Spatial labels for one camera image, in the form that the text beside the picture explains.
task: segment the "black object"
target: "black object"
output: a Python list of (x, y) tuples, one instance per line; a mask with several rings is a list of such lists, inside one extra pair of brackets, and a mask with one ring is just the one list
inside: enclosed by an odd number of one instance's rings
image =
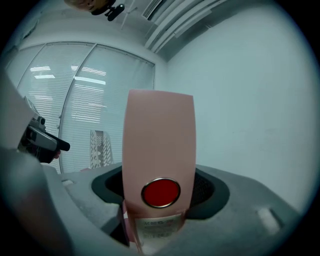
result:
[(50, 164), (58, 151), (69, 151), (70, 144), (46, 131), (44, 133), (49, 137), (51, 137), (52, 139), (56, 140), (56, 148), (54, 150), (50, 150), (48, 148), (44, 148), (42, 146), (37, 146), (35, 144), (32, 144), (30, 140), (36, 141), (37, 136), (39, 134), (37, 134), (37, 132), (29, 128), (26, 129), (25, 139), (21, 140), (21, 144), (25, 147), (26, 151), (31, 155), (35, 156), (40, 163)]
[[(106, 203), (122, 207), (124, 187), (122, 166), (96, 177), (91, 184), (93, 192)], [(204, 220), (219, 212), (228, 202), (230, 191), (220, 179), (195, 169), (194, 185), (187, 219)]]
[(110, 237), (129, 247), (129, 239), (127, 238), (127, 234), (125, 232), (125, 226), (122, 223), (116, 226), (114, 231), (112, 231), (112, 233), (110, 234)]
[(125, 5), (119, 4), (117, 7), (111, 7), (110, 10), (104, 16), (108, 17), (108, 21), (112, 22), (124, 10)]
[(101, 9), (91, 12), (92, 15), (100, 15), (109, 10), (105, 16), (108, 17), (108, 21), (112, 22), (120, 13), (125, 10), (125, 5), (123, 3), (119, 4), (117, 7), (113, 7), (116, 0), (108, 1), (108, 4)]

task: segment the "ceiling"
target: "ceiling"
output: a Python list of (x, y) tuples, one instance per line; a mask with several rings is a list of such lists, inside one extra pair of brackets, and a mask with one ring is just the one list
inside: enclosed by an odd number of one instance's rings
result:
[(210, 28), (218, 25), (224, 20), (232, 17), (236, 13), (248, 6), (259, 5), (266, 0), (228, 0), (223, 4), (211, 9), (211, 14), (204, 17), (178, 38), (173, 37), (158, 54), (167, 62), (175, 56), (183, 47), (189, 44), (192, 40), (199, 37), (201, 34), (208, 31)]
[(73, 9), (65, 4), (64, 0), (47, 0), (47, 5), (42, 11), (40, 22), (49, 22), (50, 20), (59, 19), (61, 15), (66, 18), (102, 19), (113, 27), (117, 26), (120, 30), (123, 26), (126, 29), (130, 28), (131, 30), (138, 31), (142, 35), (147, 35), (152, 29), (153, 23), (146, 20), (141, 15), (149, 3), (150, 0), (116, 0), (113, 6), (116, 7), (119, 4), (124, 4), (125, 10), (115, 18), (114, 21), (110, 22), (103, 14), (94, 16), (89, 12)]

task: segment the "pink device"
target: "pink device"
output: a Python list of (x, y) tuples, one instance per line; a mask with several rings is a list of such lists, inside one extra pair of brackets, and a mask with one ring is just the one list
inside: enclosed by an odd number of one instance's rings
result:
[(166, 230), (177, 218), (180, 221), (176, 225), (183, 224), (184, 213), (191, 203), (195, 169), (193, 97), (130, 90), (123, 129), (122, 181), (128, 220), (138, 248), (147, 242), (159, 247), (159, 241), (141, 241), (141, 234), (145, 236), (147, 232), (143, 224), (154, 225), (151, 234), (158, 237), (168, 236), (170, 232), (157, 234), (157, 228)]

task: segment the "ceiling vent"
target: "ceiling vent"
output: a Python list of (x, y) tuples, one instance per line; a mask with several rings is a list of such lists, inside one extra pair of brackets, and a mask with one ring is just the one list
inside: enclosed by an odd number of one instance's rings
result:
[(226, 1), (175, 0), (179, 5), (174, 5), (173, 9), (168, 8), (170, 13), (159, 23), (144, 46), (153, 53), (158, 53), (173, 37), (180, 37), (194, 24), (211, 14), (213, 8)]
[(148, 20), (151, 17), (151, 15), (154, 13), (154, 11), (156, 10), (158, 5), (163, 1), (165, 1), (165, 0), (152, 0), (149, 3), (149, 5), (146, 7), (144, 12), (142, 13), (142, 17), (144, 17), (145, 19)]

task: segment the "gray surface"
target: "gray surface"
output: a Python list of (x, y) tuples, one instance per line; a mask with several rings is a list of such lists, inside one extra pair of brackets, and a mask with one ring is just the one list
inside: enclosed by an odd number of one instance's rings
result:
[[(21, 227), (50, 254), (73, 255), (73, 243), (53, 204), (43, 166), (35, 157), (0, 147), (0, 193)], [(20, 232), (16, 224), (13, 231)]]
[(65, 189), (82, 213), (98, 228), (110, 234), (120, 223), (121, 213), (118, 204), (105, 203), (91, 189), (91, 183), (97, 176), (121, 166), (121, 163), (110, 166), (69, 172), (60, 175), (61, 180), (70, 180), (73, 184)]
[(97, 228), (72, 201), (62, 184), (61, 177), (51, 166), (43, 166), (54, 206), (73, 244), (76, 256), (134, 256), (138, 255), (124, 245), (115, 242)]
[[(114, 225), (119, 223), (118, 206), (100, 200), (92, 192), (91, 182), (95, 177), (120, 165), (61, 175), (63, 180), (74, 182), (66, 188), (82, 213), (98, 228), (109, 225), (107, 233), (114, 227), (110, 225), (112, 221)], [(230, 190), (229, 201), (212, 218), (187, 220), (179, 235), (158, 252), (157, 256), (261, 255), (280, 243), (299, 220), (299, 215), (293, 208), (261, 183), (218, 169), (201, 165), (197, 167), (226, 183)], [(270, 208), (280, 221), (282, 228), (276, 235), (269, 235), (258, 218), (256, 211), (261, 208)]]
[(0, 147), (17, 149), (34, 113), (0, 66)]

